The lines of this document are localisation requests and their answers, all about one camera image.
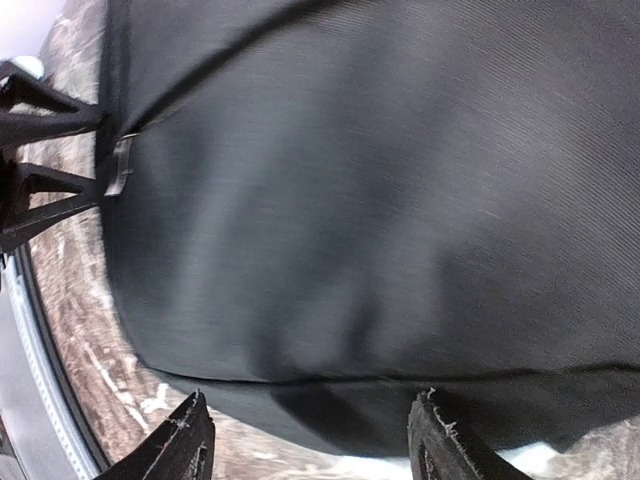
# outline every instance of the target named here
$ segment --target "marbled countertop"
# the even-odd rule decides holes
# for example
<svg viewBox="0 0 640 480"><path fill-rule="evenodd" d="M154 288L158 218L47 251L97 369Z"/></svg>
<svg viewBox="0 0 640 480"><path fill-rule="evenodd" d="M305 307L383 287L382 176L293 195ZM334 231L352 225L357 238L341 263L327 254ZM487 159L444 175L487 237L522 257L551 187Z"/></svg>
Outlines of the marbled countertop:
<svg viewBox="0 0 640 480"><path fill-rule="evenodd" d="M69 0L42 58L54 86L96 102L106 0ZM93 135L24 148L25 161L93 176ZM34 203L56 196L42 194ZM109 457L127 455L185 397L142 368L124 340L109 292L97 210L65 220L31 243L49 320L69 376ZM408 469L333 457L289 444L211 411L218 479L400 479ZM640 478L640 419L592 432L540 479Z"/></svg>

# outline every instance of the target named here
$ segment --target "black garment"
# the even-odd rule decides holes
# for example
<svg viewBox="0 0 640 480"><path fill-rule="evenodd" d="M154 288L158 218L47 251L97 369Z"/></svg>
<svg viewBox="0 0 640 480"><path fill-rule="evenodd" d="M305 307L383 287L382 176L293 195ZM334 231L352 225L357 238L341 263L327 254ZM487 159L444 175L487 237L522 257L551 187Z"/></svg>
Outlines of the black garment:
<svg viewBox="0 0 640 480"><path fill-rule="evenodd" d="M289 4L101 205L142 361L331 452L432 385L494 448L639 413L640 4L113 0L120 132Z"/></svg>

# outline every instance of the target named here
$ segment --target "silver metal edge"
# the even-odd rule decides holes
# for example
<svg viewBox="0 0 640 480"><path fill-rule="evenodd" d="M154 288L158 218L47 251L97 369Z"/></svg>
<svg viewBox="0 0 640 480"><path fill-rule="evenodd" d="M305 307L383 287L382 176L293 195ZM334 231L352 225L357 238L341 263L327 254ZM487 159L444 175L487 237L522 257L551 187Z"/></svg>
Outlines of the silver metal edge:
<svg viewBox="0 0 640 480"><path fill-rule="evenodd" d="M89 480L100 472L62 395L10 257L0 292L0 415L28 478Z"/></svg>

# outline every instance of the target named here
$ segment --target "black cloth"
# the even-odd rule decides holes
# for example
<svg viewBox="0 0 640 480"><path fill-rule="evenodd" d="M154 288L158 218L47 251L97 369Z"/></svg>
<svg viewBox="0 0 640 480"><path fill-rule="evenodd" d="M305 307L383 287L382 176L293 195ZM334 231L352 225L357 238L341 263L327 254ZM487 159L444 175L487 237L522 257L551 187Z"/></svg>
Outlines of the black cloth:
<svg viewBox="0 0 640 480"><path fill-rule="evenodd" d="M101 205L144 364L329 452L406 455L432 385L494 448L639 413L640 4L112 0L102 101L302 4Z"/></svg>

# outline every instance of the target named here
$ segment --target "patterned surface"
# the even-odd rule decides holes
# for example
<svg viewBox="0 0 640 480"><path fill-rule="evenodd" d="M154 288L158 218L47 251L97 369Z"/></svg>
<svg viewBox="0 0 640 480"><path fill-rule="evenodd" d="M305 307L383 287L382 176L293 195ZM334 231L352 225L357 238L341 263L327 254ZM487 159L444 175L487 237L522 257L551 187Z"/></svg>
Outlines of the patterned surface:
<svg viewBox="0 0 640 480"><path fill-rule="evenodd" d="M43 51L56 88L88 102L97 95L105 0L69 0ZM24 158L92 176L93 136L42 142ZM55 195L40 195L34 203ZM184 395L139 366L124 341L106 281L97 211L66 220L32 242L42 296L81 403L108 455L130 452ZM406 469L321 455L211 412L218 479L399 479ZM541 480L640 478L640 419L592 432L552 461Z"/></svg>

